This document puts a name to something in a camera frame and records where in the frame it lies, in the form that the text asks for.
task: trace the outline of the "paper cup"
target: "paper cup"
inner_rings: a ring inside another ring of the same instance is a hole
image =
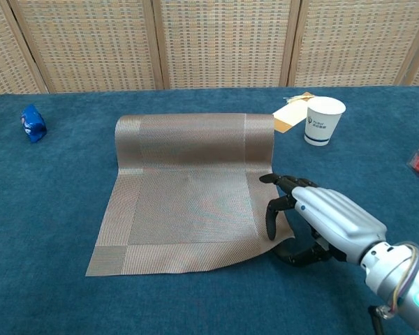
[[[345,110],[344,103],[328,96],[316,96],[309,99],[304,133],[306,142],[317,146],[329,143]]]

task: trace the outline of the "blue tablecloth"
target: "blue tablecloth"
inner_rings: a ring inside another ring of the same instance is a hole
[[[310,91],[347,111],[326,147],[304,124],[275,135],[273,168],[344,193],[419,243],[419,87],[199,89],[0,96],[0,334],[371,334],[380,299],[355,265],[302,269],[266,253],[206,273],[85,277],[117,175],[114,129],[125,114],[272,113]],[[48,134],[31,144],[34,103]],[[288,218],[299,236],[307,224]],[[310,244],[301,239],[301,246]],[[399,318],[388,334],[414,334]]]

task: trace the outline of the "blue snack package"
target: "blue snack package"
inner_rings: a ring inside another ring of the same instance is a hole
[[[22,125],[31,143],[36,143],[47,133],[45,121],[34,105],[29,105],[22,112]]]

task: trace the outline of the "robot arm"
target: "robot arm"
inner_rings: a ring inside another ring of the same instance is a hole
[[[398,314],[419,332],[419,247],[411,242],[391,246],[386,226],[346,196],[318,187],[307,179],[267,174],[262,182],[279,186],[286,195],[267,207],[267,234],[274,239],[278,211],[295,209],[311,226],[315,244],[307,251],[290,255],[280,246],[275,253],[285,262],[304,266],[331,255],[360,265],[367,286],[385,305],[371,308],[380,318]],[[374,325],[377,334],[382,334]]]

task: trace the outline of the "blue carpet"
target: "blue carpet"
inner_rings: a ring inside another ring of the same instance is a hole
[[[367,307],[380,299],[359,267],[334,260],[295,269],[266,253],[207,273],[84,276],[117,175],[120,116],[272,113],[305,90],[0,96],[0,334],[371,334]],[[419,143],[419,87],[309,91],[347,111],[326,147],[304,141],[303,123],[276,133],[274,171],[349,196],[388,226],[389,242],[419,243],[419,178],[406,166]],[[30,103],[48,128],[36,144],[20,123]],[[288,218],[309,234],[295,212]],[[414,334],[399,318],[385,328]]]

